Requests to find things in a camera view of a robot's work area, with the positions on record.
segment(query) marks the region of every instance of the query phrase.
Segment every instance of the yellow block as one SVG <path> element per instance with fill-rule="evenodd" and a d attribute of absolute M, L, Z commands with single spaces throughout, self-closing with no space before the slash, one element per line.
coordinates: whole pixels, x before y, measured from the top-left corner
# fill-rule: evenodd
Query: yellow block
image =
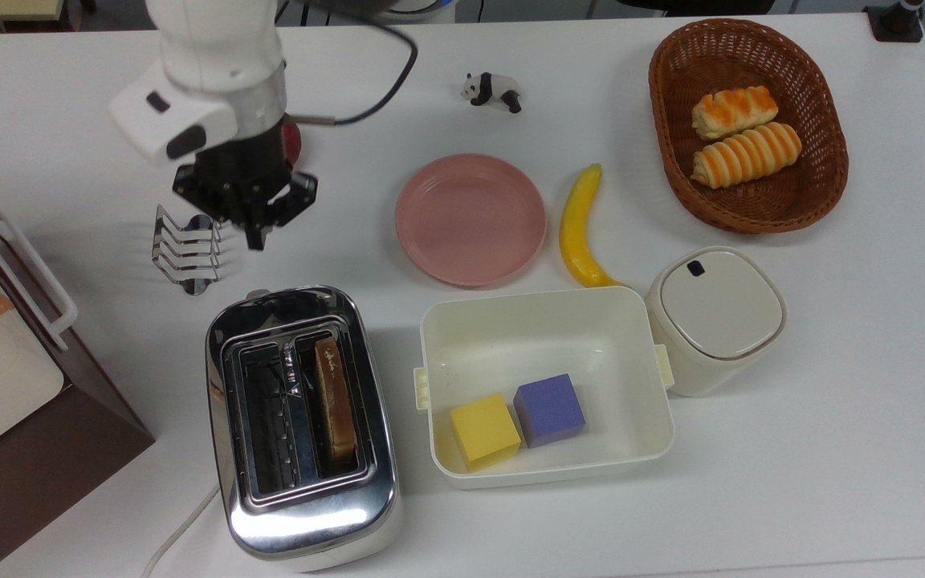
<path fill-rule="evenodd" d="M 451 411 L 452 433 L 467 471 L 473 472 L 516 456 L 520 434 L 506 406 L 496 393 Z"/>

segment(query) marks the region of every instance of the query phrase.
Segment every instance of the bin handle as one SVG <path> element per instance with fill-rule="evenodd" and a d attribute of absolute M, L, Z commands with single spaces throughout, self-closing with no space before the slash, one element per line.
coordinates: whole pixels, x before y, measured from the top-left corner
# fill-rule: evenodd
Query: bin handle
<path fill-rule="evenodd" d="M 668 390 L 673 387 L 673 367 L 669 364 L 669 354 L 664 344 L 656 344 L 656 363 L 658 376 L 662 378 L 663 387 Z"/>
<path fill-rule="evenodd" d="M 18 249 L 19 253 L 25 255 L 26 259 L 28 259 L 28 263 L 33 264 L 41 274 L 42 281 L 47 285 L 45 289 L 47 289 L 49 293 L 49 299 L 56 307 L 59 307 L 61 311 L 59 317 L 56 318 L 55 321 L 48 321 L 45 312 L 41 310 L 41 307 L 37 306 L 37 303 L 34 303 L 34 300 L 31 299 L 31 294 L 26 291 L 26 288 L 19 282 L 19 279 L 16 279 L 14 271 L 5 263 L 5 259 L 0 254 L 1 270 L 4 271 L 6 277 L 10 280 L 12 285 L 14 285 L 16 292 L 19 293 L 23 302 L 34 312 L 34 317 L 38 320 L 38 324 L 41 325 L 42 329 L 51 337 L 52 343 L 55 343 L 56 347 L 61 348 L 61 350 L 66 350 L 67 345 L 63 342 L 62 333 L 77 320 L 77 306 L 75 306 L 73 299 L 70 299 L 70 296 L 67 295 L 66 290 L 63 289 L 63 285 L 59 284 L 59 280 L 55 278 L 52 271 L 49 271 L 47 264 L 41 259 L 41 255 L 38 255 L 37 251 L 34 250 L 34 247 L 31 245 L 31 242 L 28 241 L 26 235 L 23 234 L 23 231 L 19 230 L 19 228 L 15 226 L 10 219 L 2 215 L 1 212 L 0 223 L 12 234 L 12 238 L 15 240 L 14 248 Z"/>
<path fill-rule="evenodd" d="M 418 411 L 430 409 L 430 383 L 426 380 L 426 367 L 412 370 L 412 383 L 416 388 L 416 409 Z"/>

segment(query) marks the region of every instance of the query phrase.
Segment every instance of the brown box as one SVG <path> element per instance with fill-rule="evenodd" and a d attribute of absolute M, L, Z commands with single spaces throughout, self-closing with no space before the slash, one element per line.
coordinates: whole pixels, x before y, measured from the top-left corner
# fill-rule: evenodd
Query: brown box
<path fill-rule="evenodd" d="M 16 253 L 0 253 L 45 311 L 51 303 Z M 72 329 L 44 336 L 0 270 L 0 285 L 63 373 L 63 390 L 0 436 L 0 560 L 151 446 L 153 439 Z"/>

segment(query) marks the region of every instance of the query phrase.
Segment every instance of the purple cube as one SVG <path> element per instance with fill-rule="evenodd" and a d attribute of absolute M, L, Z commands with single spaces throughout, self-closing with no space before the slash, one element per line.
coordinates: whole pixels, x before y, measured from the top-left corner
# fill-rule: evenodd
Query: purple cube
<path fill-rule="evenodd" d="M 558 442 L 584 429 L 584 413 L 568 373 L 521 385 L 513 407 L 528 447 Z"/>

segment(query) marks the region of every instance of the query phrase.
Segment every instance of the silver toaster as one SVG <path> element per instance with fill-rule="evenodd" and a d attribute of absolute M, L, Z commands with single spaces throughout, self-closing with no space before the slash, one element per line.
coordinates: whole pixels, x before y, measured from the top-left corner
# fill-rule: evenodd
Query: silver toaster
<path fill-rule="evenodd" d="M 381 385 L 356 304 L 331 287 L 228 307 L 206 337 L 227 524 L 250 555 L 320 570 L 401 526 Z"/>

